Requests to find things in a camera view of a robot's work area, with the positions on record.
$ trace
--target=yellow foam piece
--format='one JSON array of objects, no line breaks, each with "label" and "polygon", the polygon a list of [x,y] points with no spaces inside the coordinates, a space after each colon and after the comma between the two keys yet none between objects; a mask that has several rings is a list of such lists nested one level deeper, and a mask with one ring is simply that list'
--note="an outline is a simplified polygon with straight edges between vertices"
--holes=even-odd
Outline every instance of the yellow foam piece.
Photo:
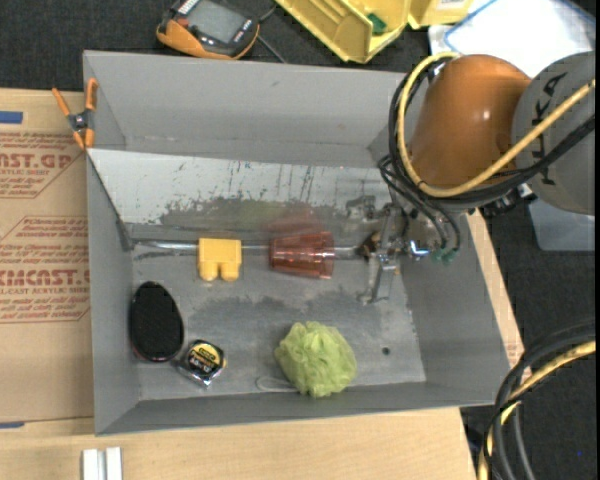
[{"label": "yellow foam piece", "polygon": [[224,238],[201,238],[198,242],[198,273],[205,281],[218,275],[233,282],[240,277],[242,242]]}]

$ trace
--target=black device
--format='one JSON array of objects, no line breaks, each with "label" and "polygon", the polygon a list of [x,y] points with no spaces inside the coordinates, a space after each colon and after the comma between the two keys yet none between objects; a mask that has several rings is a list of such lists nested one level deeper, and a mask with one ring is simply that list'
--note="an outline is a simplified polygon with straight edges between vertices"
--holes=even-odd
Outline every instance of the black device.
[{"label": "black device", "polygon": [[184,324],[163,286],[147,281],[136,290],[129,308],[129,331],[133,351],[145,361],[168,361],[180,351]]},{"label": "black device", "polygon": [[182,53],[212,59],[239,59],[255,43],[258,18],[216,0],[177,0],[164,13],[158,40]]}]

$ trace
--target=green sponge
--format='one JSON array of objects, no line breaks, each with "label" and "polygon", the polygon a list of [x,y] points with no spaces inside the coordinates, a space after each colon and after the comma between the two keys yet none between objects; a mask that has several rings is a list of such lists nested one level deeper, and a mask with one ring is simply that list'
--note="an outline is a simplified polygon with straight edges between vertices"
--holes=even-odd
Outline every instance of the green sponge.
[{"label": "green sponge", "polygon": [[296,322],[274,355],[287,379],[313,398],[339,393],[358,373],[353,350],[335,327]]}]

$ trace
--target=red plastic cup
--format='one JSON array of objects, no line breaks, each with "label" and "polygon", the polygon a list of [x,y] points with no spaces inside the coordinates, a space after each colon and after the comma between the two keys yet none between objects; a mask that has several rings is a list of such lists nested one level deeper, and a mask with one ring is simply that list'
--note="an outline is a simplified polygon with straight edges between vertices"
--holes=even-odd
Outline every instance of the red plastic cup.
[{"label": "red plastic cup", "polygon": [[269,248],[273,270],[322,279],[331,277],[335,255],[333,235],[328,231],[274,238]]}]

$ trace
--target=black floor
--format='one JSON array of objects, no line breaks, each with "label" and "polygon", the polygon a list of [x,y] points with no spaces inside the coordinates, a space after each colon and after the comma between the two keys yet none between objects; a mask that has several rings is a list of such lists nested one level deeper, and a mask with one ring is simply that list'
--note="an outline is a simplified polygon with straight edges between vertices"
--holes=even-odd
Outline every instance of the black floor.
[{"label": "black floor", "polygon": [[[258,15],[271,0],[230,0]],[[595,16],[596,0],[573,0]],[[0,87],[82,90],[85,49],[177,55],[155,39],[173,0],[0,0]],[[287,62],[344,66],[281,9],[262,37]],[[407,30],[360,69],[406,72],[428,55],[426,30]],[[252,60],[278,62],[261,42]],[[489,219],[489,229],[525,344],[595,315],[595,254],[538,247],[524,204]],[[590,480],[597,474],[596,361],[575,363],[524,404],[524,436],[536,478]],[[463,410],[474,432],[491,408]]]}]

